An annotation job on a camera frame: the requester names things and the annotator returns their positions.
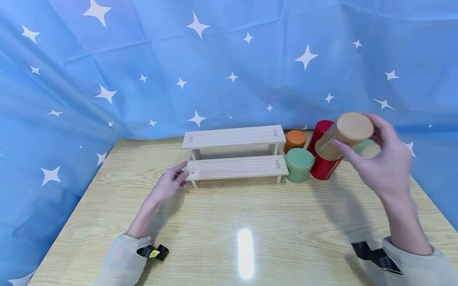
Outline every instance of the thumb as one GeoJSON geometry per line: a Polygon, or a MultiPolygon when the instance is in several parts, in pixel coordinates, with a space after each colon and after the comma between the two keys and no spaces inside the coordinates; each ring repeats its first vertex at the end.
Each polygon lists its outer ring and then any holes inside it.
{"type": "Polygon", "coordinates": [[[356,169],[356,166],[360,164],[364,158],[358,155],[350,146],[347,144],[337,140],[333,139],[331,143],[336,147],[337,150],[339,150],[340,153],[342,153],[350,162],[350,164],[356,169]]]}
{"type": "Polygon", "coordinates": [[[175,181],[178,184],[181,184],[184,180],[186,180],[188,176],[189,176],[189,172],[183,172],[180,175],[178,175],[178,177],[176,177],[175,181]]]}

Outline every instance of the beige cylinder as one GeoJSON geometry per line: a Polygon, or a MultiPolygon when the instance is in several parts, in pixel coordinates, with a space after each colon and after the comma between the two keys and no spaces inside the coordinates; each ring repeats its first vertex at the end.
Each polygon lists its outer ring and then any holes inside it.
{"type": "Polygon", "coordinates": [[[357,112],[345,113],[316,142],[316,152],[324,159],[337,160],[342,154],[331,144],[332,139],[338,139],[353,148],[372,134],[374,124],[369,118],[357,112]]]}

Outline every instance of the hand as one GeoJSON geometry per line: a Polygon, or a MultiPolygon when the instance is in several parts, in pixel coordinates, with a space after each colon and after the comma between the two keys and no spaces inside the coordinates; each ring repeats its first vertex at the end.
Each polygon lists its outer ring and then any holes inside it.
{"type": "Polygon", "coordinates": [[[336,139],[332,143],[382,202],[410,202],[410,151],[398,138],[389,122],[374,114],[365,115],[374,124],[375,132],[371,139],[380,146],[380,153],[367,160],[345,143],[336,139]]]}
{"type": "Polygon", "coordinates": [[[187,164],[184,161],[176,166],[167,169],[159,178],[158,182],[151,190],[148,199],[163,203],[165,200],[171,198],[179,187],[186,188],[186,178],[189,176],[189,172],[183,172],[183,169],[187,164]]]}

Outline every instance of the mint green cylinder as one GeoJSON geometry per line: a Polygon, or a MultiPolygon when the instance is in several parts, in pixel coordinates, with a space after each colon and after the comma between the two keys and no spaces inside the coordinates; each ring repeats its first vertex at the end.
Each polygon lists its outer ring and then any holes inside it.
{"type": "Polygon", "coordinates": [[[359,143],[358,145],[356,145],[355,147],[353,147],[353,150],[356,152],[356,154],[360,155],[360,156],[363,156],[363,152],[364,150],[366,149],[367,146],[369,146],[371,144],[371,141],[372,140],[364,140],[363,142],[359,143]]]}
{"type": "Polygon", "coordinates": [[[309,176],[315,157],[303,148],[293,148],[286,154],[286,166],[289,175],[286,178],[293,182],[302,182],[309,176]]]}

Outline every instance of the left hand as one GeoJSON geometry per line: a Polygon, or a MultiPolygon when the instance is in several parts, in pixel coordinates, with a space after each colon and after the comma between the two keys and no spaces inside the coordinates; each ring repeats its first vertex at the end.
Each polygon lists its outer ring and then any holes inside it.
{"type": "Polygon", "coordinates": [[[183,169],[187,163],[187,161],[184,161],[167,169],[151,190],[148,199],[163,203],[165,200],[171,198],[179,187],[186,188],[187,184],[185,180],[189,176],[189,172],[183,172],[181,169],[183,169]]]}

